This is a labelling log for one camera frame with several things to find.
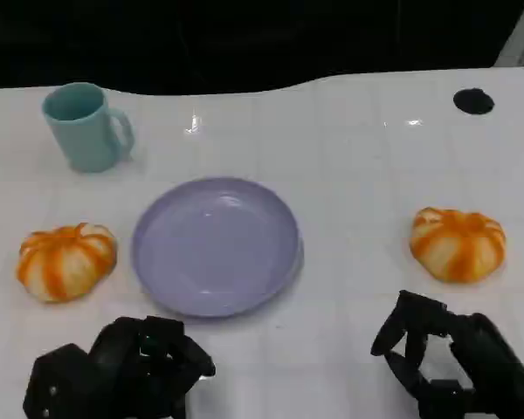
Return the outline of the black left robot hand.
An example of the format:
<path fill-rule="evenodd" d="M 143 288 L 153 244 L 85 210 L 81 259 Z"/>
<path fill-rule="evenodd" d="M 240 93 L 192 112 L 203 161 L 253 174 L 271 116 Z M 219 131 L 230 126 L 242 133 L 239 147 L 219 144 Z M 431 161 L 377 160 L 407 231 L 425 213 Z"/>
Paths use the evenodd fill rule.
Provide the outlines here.
<path fill-rule="evenodd" d="M 184 418 L 186 395 L 216 375 L 212 358 L 175 319 L 119 317 L 89 356 L 107 379 L 109 418 Z"/>

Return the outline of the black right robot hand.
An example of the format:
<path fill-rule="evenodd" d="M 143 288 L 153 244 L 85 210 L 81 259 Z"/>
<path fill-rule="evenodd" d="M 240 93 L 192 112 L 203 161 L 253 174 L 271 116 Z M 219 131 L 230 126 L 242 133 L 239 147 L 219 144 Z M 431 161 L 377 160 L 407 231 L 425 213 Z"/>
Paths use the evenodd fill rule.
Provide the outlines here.
<path fill-rule="evenodd" d="M 419 368 L 431 335 L 451 340 L 452 355 L 472 381 L 472 388 L 463 388 L 456 380 L 427 380 L 422 375 Z M 422 418 L 468 414 L 524 418 L 524 365 L 498 327 L 482 313 L 458 315 L 440 301 L 402 290 L 371 353 L 385 358 L 417 401 Z"/>

